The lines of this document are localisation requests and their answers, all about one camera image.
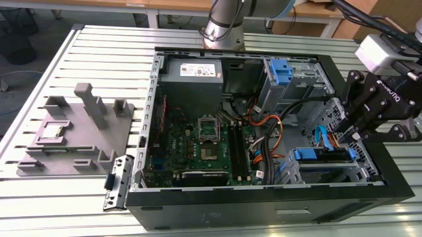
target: green circuit board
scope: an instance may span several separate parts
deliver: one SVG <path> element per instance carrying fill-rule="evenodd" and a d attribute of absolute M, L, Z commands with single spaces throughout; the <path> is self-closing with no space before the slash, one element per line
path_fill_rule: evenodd
<path fill-rule="evenodd" d="M 146 172 L 148 187 L 173 187 L 171 179 L 175 171 L 223 171 L 229 173 L 230 186 L 257 185 L 253 172 L 250 178 L 238 180 L 231 176 L 231 159 L 229 145 L 229 126 L 230 124 L 219 124 L 218 136 L 219 142 L 214 144 L 206 141 L 199 142 L 199 132 L 203 135 L 215 135 L 213 123 L 202 124 L 199 131 L 198 123 L 171 124 L 167 135 L 166 154 L 162 157 L 150 159 L 151 171 Z M 242 127 L 245 137 L 245 147 L 249 148 L 249 138 L 254 135 L 251 126 Z M 247 161 L 249 170 L 251 170 L 250 162 Z"/>

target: power supply label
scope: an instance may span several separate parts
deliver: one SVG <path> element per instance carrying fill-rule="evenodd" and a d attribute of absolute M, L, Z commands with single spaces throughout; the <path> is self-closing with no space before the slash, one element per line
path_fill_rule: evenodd
<path fill-rule="evenodd" d="M 183 77 L 215 77 L 214 64 L 185 63 L 181 65 L 181 76 Z"/>

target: ram slot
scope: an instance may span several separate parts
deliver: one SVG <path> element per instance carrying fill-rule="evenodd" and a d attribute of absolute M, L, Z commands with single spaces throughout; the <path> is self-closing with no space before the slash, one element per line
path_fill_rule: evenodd
<path fill-rule="evenodd" d="M 238 180 L 247 179 L 249 168 L 241 126 L 230 126 L 229 128 L 229 146 L 233 178 Z"/>

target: aluminum slotted table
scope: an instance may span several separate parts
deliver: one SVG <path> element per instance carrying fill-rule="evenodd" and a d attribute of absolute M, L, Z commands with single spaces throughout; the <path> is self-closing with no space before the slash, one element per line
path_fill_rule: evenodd
<path fill-rule="evenodd" d="M 351 40 L 245 34 L 249 51 L 327 54 L 346 77 L 349 70 L 365 70 L 354 56 Z M 94 86 L 104 103 L 127 99 L 136 107 L 127 154 L 135 155 L 140 118 L 150 80 L 155 46 L 201 48 L 197 31 L 84 26 L 72 30 L 46 70 L 0 143 L 0 235 L 98 236 L 146 234 L 128 211 L 103 213 L 104 176 L 19 177 L 16 165 L 35 138 L 47 111 L 47 97 L 63 95 L 70 103 L 79 82 Z M 417 196 L 397 205 L 382 206 L 341 223 L 262 226 L 154 232 L 159 236 L 421 236 L 422 143 L 386 144 Z"/>

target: label sticker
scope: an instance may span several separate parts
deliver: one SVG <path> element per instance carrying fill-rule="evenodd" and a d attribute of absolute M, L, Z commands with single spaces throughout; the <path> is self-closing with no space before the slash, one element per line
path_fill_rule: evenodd
<path fill-rule="evenodd" d="M 215 77 L 214 64 L 185 63 L 181 65 L 181 76 L 183 77 Z"/>
<path fill-rule="evenodd" d="M 257 178 L 263 179 L 265 178 L 265 173 L 261 170 L 257 170 Z"/>
<path fill-rule="evenodd" d="M 146 7 L 146 5 L 143 4 L 131 4 L 131 3 L 127 3 L 126 6 Z"/>
<path fill-rule="evenodd" d="M 254 110 L 257 111 L 257 113 L 262 112 L 262 109 L 257 105 L 254 105 Z"/>

